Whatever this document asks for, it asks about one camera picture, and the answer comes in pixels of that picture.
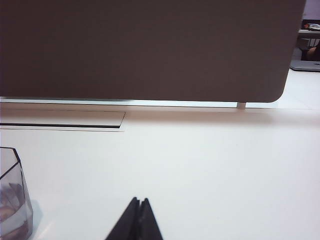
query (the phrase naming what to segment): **office desk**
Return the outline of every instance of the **office desk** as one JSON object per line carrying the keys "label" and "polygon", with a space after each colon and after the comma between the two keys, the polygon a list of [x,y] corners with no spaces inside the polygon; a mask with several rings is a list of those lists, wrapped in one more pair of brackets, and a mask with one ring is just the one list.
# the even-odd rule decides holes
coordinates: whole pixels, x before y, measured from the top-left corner
{"label": "office desk", "polygon": [[[316,101],[317,74],[290,71],[285,96],[308,83]],[[126,111],[123,132],[2,129],[31,239],[103,240],[137,196],[165,240],[318,240],[320,101],[303,94],[291,109],[107,106]]]}
{"label": "office desk", "polygon": [[298,39],[320,39],[320,31],[301,29],[298,31]]}

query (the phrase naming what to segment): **dark gray partition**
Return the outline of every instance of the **dark gray partition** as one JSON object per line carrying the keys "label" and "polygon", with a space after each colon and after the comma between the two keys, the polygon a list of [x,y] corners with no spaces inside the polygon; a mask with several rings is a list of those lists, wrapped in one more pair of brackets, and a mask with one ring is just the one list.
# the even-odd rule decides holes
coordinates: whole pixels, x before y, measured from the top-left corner
{"label": "dark gray partition", "polygon": [[272,102],[303,0],[2,0],[4,97]]}

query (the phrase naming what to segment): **transparent plastic container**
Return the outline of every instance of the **transparent plastic container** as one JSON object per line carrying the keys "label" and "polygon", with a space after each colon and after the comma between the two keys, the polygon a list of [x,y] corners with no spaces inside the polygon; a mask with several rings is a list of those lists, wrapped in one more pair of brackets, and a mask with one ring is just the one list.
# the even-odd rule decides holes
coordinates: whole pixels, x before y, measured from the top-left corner
{"label": "transparent plastic container", "polygon": [[14,148],[0,147],[0,240],[26,240],[33,231],[33,209]]}

